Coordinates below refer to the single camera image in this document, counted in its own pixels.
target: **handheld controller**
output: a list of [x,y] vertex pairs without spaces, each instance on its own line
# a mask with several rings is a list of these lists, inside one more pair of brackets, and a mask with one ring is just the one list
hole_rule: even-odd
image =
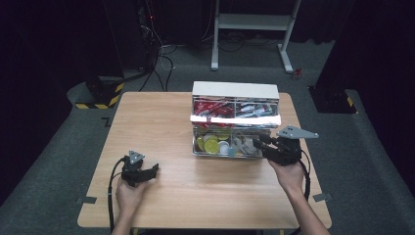
[[137,183],[148,181],[156,178],[159,164],[155,164],[152,168],[141,169],[143,165],[144,155],[129,151],[129,156],[125,156],[124,166],[122,167],[121,178],[127,181],[129,186],[134,187]]

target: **white metal frame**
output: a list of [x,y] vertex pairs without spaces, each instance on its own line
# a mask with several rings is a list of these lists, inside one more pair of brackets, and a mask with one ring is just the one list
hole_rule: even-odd
[[278,44],[278,51],[287,73],[293,72],[290,59],[287,54],[287,46],[296,22],[301,0],[296,0],[294,9],[289,16],[273,15],[246,15],[246,14],[219,14],[219,0],[216,0],[214,17],[214,36],[211,53],[211,69],[219,69],[218,33],[220,28],[235,29],[259,29],[286,31],[283,44]]

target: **human hand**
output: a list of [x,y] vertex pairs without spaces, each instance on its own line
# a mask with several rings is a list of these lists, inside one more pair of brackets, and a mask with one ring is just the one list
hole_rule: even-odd
[[119,206],[119,213],[125,213],[132,215],[137,210],[143,199],[144,189],[146,188],[148,181],[142,182],[138,187],[131,187],[127,181],[121,177],[118,179],[116,186],[116,201]]
[[302,194],[304,171],[300,163],[279,165],[270,160],[268,162],[274,168],[278,182],[287,194]]

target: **open box lid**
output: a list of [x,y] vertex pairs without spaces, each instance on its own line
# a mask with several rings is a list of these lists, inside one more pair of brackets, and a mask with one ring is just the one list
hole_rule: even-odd
[[[190,121],[210,124],[236,124],[249,127],[277,127],[281,125],[278,110],[279,93],[275,84],[254,84],[235,82],[195,81],[193,86],[193,107]],[[200,113],[198,107],[231,107],[233,115],[215,116],[209,112]],[[242,106],[254,106],[250,112],[241,113]]]
[[193,96],[240,97],[279,100],[276,84],[195,81]]

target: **wire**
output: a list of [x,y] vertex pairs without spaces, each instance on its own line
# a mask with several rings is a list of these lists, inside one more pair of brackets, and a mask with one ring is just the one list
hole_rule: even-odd
[[[174,65],[173,65],[173,62],[170,60],[170,58],[168,58],[167,56],[163,56],[163,57],[166,58],[166,59],[168,59],[170,61],[171,68],[173,69],[174,68]],[[168,72],[167,80],[165,81],[165,91],[167,91],[168,81],[170,80],[170,76],[171,76],[171,72],[172,71],[173,70],[170,70]]]
[[202,41],[204,40],[204,37],[208,34],[208,30],[210,28],[212,12],[213,12],[213,0],[210,1],[210,15],[208,17],[207,30],[205,31],[205,34],[202,36]]
[[125,158],[122,158],[120,160],[118,160],[118,162],[116,162],[116,164],[114,165],[113,168],[113,172],[111,173],[111,177],[110,177],[110,184],[108,186],[108,214],[110,216],[110,229],[111,232],[113,232],[114,230],[114,212],[113,212],[113,179],[114,179],[114,173],[116,170],[116,167],[121,163],[124,162]]

